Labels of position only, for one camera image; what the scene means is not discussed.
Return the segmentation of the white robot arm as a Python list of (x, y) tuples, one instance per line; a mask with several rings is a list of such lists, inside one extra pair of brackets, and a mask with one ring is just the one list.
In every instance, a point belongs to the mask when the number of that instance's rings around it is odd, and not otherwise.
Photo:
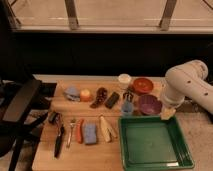
[(169, 120), (186, 97), (203, 107), (213, 118), (213, 85), (205, 81), (207, 76), (208, 67), (201, 60), (192, 60), (168, 69), (160, 94), (163, 104), (161, 118)]

